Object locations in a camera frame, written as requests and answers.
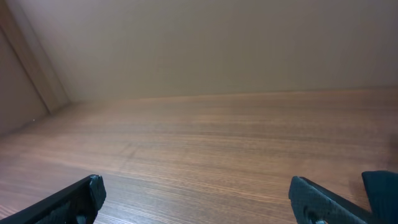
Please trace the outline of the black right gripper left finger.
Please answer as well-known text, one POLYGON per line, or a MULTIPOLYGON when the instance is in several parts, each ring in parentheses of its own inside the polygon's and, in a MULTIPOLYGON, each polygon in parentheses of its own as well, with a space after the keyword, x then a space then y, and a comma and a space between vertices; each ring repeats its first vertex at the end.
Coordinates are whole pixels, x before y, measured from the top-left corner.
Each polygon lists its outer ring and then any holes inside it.
POLYGON ((91 174, 1 220, 1 224, 91 224, 106 199, 103 177, 91 174))

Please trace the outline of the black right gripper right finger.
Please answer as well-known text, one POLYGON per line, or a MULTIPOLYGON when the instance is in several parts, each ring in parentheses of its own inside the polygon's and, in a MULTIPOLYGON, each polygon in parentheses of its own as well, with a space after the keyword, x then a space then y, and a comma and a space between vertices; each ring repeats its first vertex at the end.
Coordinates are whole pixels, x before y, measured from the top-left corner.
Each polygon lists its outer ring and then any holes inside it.
POLYGON ((304 177, 292 177, 289 199, 298 224, 372 224, 369 211, 304 177))

